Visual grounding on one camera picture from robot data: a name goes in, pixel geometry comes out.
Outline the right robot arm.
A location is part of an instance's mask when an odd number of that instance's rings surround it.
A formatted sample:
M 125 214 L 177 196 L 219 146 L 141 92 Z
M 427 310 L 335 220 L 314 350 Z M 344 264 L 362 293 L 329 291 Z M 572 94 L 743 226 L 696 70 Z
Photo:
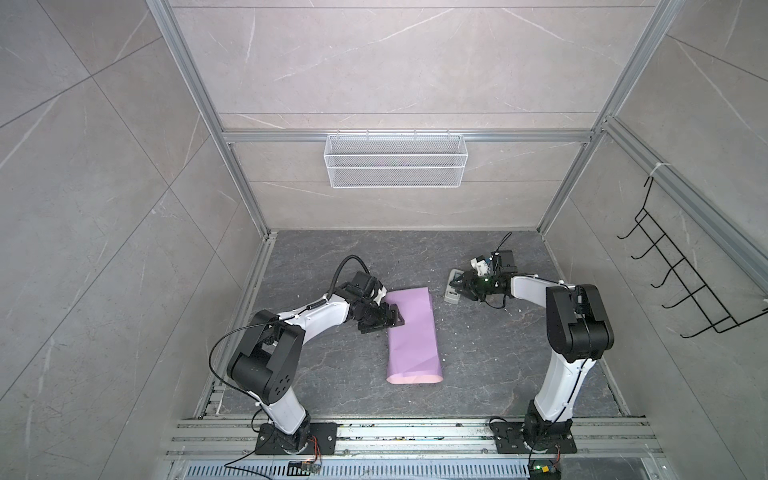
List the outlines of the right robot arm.
M 614 344 L 614 333 L 598 288 L 543 279 L 517 270 L 510 250 L 496 250 L 452 270 L 446 293 L 485 303 L 492 295 L 524 300 L 545 309 L 551 357 L 543 385 L 521 422 L 489 420 L 502 454 L 575 453 L 573 408 L 591 368 Z

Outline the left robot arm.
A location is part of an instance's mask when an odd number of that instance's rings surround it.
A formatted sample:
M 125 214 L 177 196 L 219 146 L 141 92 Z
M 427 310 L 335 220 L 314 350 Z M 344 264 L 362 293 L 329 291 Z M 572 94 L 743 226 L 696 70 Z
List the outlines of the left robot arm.
M 399 308 L 384 297 L 384 285 L 368 271 L 340 284 L 335 273 L 320 299 L 283 313 L 257 312 L 231 356 L 226 374 L 254 399 L 271 423 L 270 438 L 288 453 L 310 443 L 311 416 L 299 402 L 293 382 L 303 346 L 347 322 L 363 333 L 405 324 Z

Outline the pink wrapping paper sheet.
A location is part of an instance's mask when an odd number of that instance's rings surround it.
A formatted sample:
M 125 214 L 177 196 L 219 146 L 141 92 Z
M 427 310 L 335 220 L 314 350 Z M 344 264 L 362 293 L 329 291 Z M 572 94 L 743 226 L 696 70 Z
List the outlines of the pink wrapping paper sheet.
M 436 384 L 443 381 L 433 305 L 426 287 L 388 293 L 384 299 L 398 307 L 402 326 L 388 332 L 387 381 L 394 385 Z

